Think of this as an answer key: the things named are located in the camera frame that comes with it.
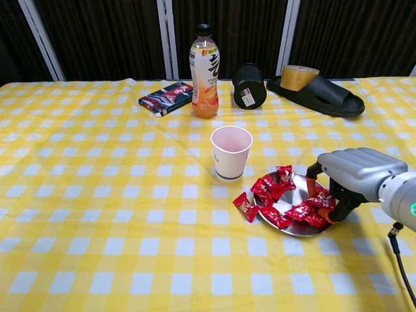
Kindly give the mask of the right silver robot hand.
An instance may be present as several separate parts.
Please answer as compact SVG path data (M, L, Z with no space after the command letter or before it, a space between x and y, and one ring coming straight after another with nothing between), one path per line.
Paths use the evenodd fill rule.
M316 191L317 176L330 178L334 209L318 214L334 224L343 221L362 203L380 203L392 220L415 231L415 172L404 161L371 148L348 148L322 153L306 172L307 191Z

